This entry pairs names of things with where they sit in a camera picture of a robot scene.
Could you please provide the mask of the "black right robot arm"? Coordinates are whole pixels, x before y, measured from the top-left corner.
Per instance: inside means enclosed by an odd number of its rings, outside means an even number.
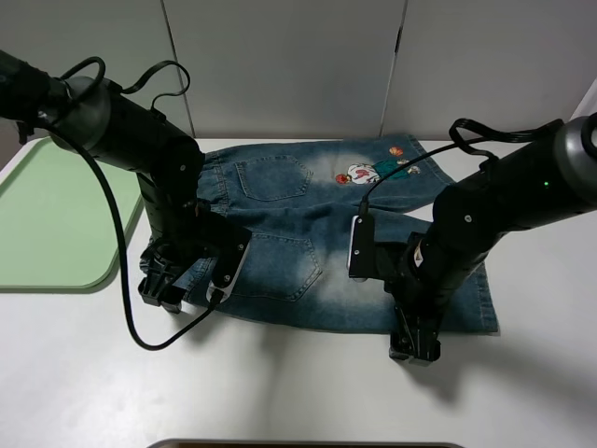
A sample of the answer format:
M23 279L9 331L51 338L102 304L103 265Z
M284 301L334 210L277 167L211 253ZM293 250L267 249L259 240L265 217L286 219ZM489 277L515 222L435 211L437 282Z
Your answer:
M508 233L528 231L596 208L596 117L559 122L555 130L463 180L433 203L433 222L400 245L394 360L431 363L439 328L456 289Z

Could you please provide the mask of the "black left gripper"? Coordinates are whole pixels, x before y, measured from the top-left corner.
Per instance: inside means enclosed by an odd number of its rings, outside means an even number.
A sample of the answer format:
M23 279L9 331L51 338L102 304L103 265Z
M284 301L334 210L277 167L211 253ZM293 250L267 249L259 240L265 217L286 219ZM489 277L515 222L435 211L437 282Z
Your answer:
M218 254L219 214L149 212L147 217L151 237L141 256L145 277L138 293L145 304L180 314L185 289L201 281Z

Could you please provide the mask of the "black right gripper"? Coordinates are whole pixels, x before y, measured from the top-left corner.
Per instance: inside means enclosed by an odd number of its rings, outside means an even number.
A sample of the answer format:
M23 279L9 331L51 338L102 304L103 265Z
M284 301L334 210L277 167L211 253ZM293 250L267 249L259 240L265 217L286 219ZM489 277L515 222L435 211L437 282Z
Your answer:
M437 335L455 291L454 268L445 261L424 260L416 266L413 260L385 260L382 280L395 301L397 327L390 334L389 358L436 362L441 354Z

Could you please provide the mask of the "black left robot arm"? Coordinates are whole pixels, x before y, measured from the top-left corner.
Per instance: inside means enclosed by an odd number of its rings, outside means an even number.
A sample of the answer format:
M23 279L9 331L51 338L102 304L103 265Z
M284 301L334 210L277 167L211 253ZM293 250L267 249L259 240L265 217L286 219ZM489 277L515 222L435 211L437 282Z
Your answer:
M21 140L43 129L65 150L82 147L94 160L136 174L152 235L139 292L145 303L178 313L184 292L176 281L206 249L197 196L205 156L156 107L130 98L170 64L154 64L123 88L106 78L99 57L51 77L3 52L1 116L17 123Z

